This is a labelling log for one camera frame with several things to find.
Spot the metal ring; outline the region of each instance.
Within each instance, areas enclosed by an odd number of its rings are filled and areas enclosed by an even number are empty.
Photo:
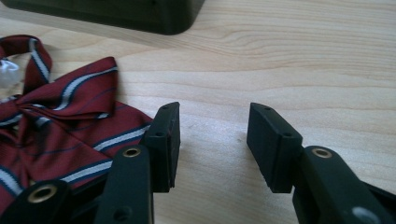
[[[29,195],[27,201],[29,203],[42,203],[55,195],[57,189],[54,185],[41,186]]]
[[[314,148],[312,149],[312,153],[314,153],[317,157],[321,157],[323,159],[329,159],[332,157],[332,153],[323,148]]]
[[[131,158],[131,157],[136,157],[136,156],[138,156],[138,155],[140,154],[140,152],[141,152],[140,148],[133,147],[133,148],[126,149],[126,150],[122,153],[122,155],[123,155],[124,157],[129,157],[129,158]]]

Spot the white plastic object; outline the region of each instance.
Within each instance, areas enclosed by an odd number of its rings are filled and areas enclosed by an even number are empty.
[[[0,88],[7,88],[17,84],[21,80],[20,67],[9,60],[1,60]]]

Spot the table surface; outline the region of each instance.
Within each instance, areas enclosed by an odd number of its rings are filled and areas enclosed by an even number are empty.
[[[155,194],[157,223],[297,222],[291,195],[271,193],[247,147],[250,102],[396,193],[395,1],[206,0],[190,30],[171,36],[0,3],[0,27],[39,37],[53,78],[114,56],[120,101],[151,116],[180,102],[177,186]]]

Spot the black plastic box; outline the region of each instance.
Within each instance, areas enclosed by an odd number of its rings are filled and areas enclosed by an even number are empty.
[[[205,0],[0,0],[7,7],[162,35],[189,29]]]

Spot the maroon striped fabric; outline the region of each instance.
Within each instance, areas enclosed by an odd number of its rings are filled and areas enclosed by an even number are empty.
[[[25,52],[32,57],[23,94],[0,100],[0,215],[32,180],[57,178],[75,188],[102,175],[115,153],[137,144],[151,122],[115,101],[114,58],[50,82],[51,58],[39,39],[0,39],[0,59]]]

